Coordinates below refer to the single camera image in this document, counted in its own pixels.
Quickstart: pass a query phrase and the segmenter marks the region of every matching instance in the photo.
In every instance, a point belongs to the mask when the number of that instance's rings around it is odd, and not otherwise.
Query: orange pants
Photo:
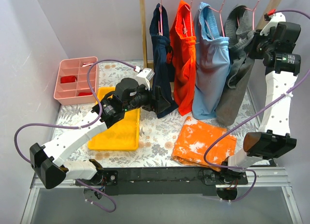
[[[193,117],[188,117],[177,139],[172,159],[190,166],[211,167],[220,171],[220,168],[209,166],[203,159],[208,147],[220,136],[226,133],[226,129],[208,125]],[[207,160],[211,163],[221,164],[227,157],[234,154],[237,139],[228,135],[219,141],[207,154]]]
[[[183,116],[192,111],[196,80],[196,37],[189,5],[180,1],[178,11],[170,30],[173,48],[172,63],[175,67],[174,100],[179,105],[179,113]]]

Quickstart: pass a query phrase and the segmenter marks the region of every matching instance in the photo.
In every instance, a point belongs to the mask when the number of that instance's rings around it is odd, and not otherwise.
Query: wall
[[[139,0],[38,0],[69,58],[97,56],[143,59]],[[148,59],[153,58],[149,26],[160,0],[145,0]],[[193,16],[201,1],[219,9],[223,0],[193,0]],[[180,0],[163,0],[170,27]],[[238,3],[250,8],[257,0],[227,0],[223,20]],[[269,0],[261,0],[256,23]]]
[[[310,13],[308,0],[282,0],[278,10],[295,8]],[[300,14],[285,13],[286,20],[301,25],[301,35],[293,53],[301,55],[301,72],[299,79],[302,78],[310,65],[310,21]],[[253,93],[256,109],[264,106],[266,85],[264,79],[264,65],[256,62],[253,69],[249,87]],[[280,166],[285,166],[289,178],[292,182],[293,193],[296,203],[304,223],[310,220],[308,184],[310,183],[308,168],[310,168],[310,147],[309,147],[309,128],[310,128],[310,79],[307,79],[301,87],[297,88],[293,94],[293,103],[290,112],[291,136],[297,138],[297,146],[294,150],[278,159]]]
[[[37,0],[0,0],[0,223],[19,223],[33,170],[17,154],[13,136],[23,124],[54,123],[59,103],[53,99],[60,60],[67,58]],[[51,129],[29,128],[18,141],[43,144]]]

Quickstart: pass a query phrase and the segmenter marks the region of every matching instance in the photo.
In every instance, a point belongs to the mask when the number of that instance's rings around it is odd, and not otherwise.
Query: floral pattern
[[[130,62],[133,65],[143,67],[142,61]],[[99,65],[99,87],[111,87],[119,83],[123,78],[135,78],[136,73],[121,63],[101,63]],[[61,106],[58,125],[73,126],[88,113],[94,104],[79,104]],[[239,110],[238,117],[233,125],[226,127],[232,129],[248,117],[254,114],[251,101],[246,94]],[[178,110],[169,115],[157,119],[155,113],[141,110],[139,147],[136,151],[94,151],[89,150],[87,143],[74,152],[69,160],[96,159],[103,167],[155,167],[155,166],[181,166],[171,159],[174,144],[178,138],[184,121],[191,113],[181,116]],[[216,119],[204,122],[221,126]],[[233,135],[237,138],[235,152],[243,146],[246,133],[255,132],[259,124],[256,118],[243,125]],[[55,129],[53,137],[61,135],[66,129]],[[269,164],[264,160],[257,164]]]

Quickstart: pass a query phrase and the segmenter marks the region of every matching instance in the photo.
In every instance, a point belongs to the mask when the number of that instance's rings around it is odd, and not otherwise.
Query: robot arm
[[[282,13],[265,15],[269,21],[263,30],[254,34],[251,45],[246,49],[253,59],[263,59],[266,66],[266,105],[280,95],[286,97],[264,112],[258,132],[245,136],[243,149],[229,157],[225,165],[247,169],[261,160],[278,158],[296,146],[296,139],[290,137],[289,112],[292,94],[286,91],[294,86],[300,71],[301,58],[292,54],[300,34],[300,25],[284,22]],[[234,180],[241,169],[225,170],[224,174]]]
[[[47,189],[59,185],[65,179],[85,179],[98,184],[104,176],[103,168],[95,160],[69,161],[67,158],[92,139],[124,118],[125,112],[142,107],[155,113],[163,112],[170,103],[162,96],[160,87],[150,89],[149,80],[154,72],[145,68],[136,80],[122,79],[115,91],[107,94],[77,125],[93,121],[99,114],[100,119],[87,128],[70,130],[56,139],[40,146],[35,143],[30,148],[31,166]]]

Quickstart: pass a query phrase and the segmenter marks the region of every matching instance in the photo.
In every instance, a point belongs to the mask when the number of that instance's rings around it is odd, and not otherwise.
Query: yellow bin
[[[115,91],[115,87],[99,88],[97,95],[99,100],[111,91]],[[139,146],[139,122],[140,109],[126,112],[123,120],[94,136],[88,142],[88,148],[90,150],[136,150]]]

